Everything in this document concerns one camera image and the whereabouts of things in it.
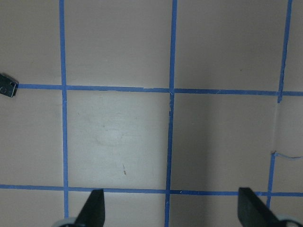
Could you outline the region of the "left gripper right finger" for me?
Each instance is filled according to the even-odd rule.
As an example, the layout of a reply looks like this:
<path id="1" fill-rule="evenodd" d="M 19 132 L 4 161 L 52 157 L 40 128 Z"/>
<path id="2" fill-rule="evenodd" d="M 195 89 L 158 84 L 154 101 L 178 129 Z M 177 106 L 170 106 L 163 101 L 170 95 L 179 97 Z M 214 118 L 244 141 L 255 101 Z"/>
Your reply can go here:
<path id="1" fill-rule="evenodd" d="M 238 219 L 243 227 L 279 227 L 280 221 L 249 187 L 238 189 Z"/>

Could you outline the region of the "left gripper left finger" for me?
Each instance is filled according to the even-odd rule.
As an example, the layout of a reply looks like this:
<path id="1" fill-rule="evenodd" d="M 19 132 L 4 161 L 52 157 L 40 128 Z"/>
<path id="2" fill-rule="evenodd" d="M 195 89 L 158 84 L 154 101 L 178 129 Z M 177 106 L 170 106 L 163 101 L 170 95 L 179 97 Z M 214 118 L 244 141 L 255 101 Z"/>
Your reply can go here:
<path id="1" fill-rule="evenodd" d="M 103 227 L 105 223 L 104 190 L 93 190 L 76 220 L 74 227 Z"/>

